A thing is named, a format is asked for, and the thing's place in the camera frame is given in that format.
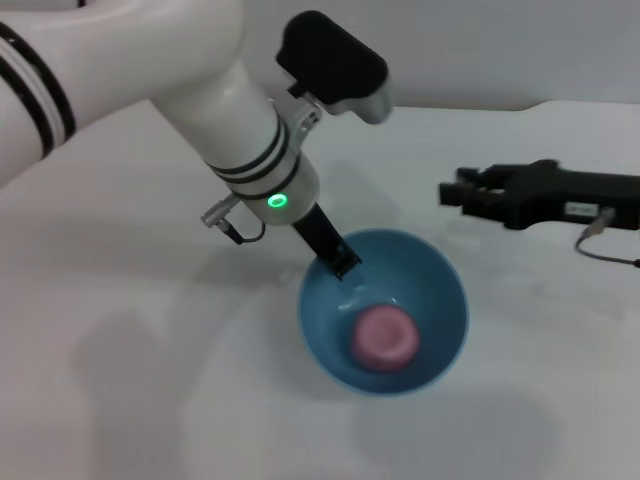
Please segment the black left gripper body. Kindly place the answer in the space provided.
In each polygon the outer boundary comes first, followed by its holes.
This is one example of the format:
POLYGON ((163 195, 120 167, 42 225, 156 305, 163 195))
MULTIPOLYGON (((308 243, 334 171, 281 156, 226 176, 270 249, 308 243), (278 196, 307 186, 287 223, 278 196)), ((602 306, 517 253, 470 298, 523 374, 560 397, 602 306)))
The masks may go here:
POLYGON ((336 265, 343 255, 343 239, 319 205, 292 227, 325 265, 336 265))

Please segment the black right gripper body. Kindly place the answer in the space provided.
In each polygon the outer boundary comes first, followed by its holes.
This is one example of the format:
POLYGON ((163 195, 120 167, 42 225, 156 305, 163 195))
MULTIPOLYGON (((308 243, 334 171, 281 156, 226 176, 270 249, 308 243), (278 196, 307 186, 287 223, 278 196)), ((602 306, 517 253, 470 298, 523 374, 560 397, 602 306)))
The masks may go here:
POLYGON ((510 230, 542 222, 590 223, 611 208, 611 225, 639 228, 639 178, 631 175, 565 170, 556 160, 526 165, 496 164, 482 172, 477 216, 510 230))

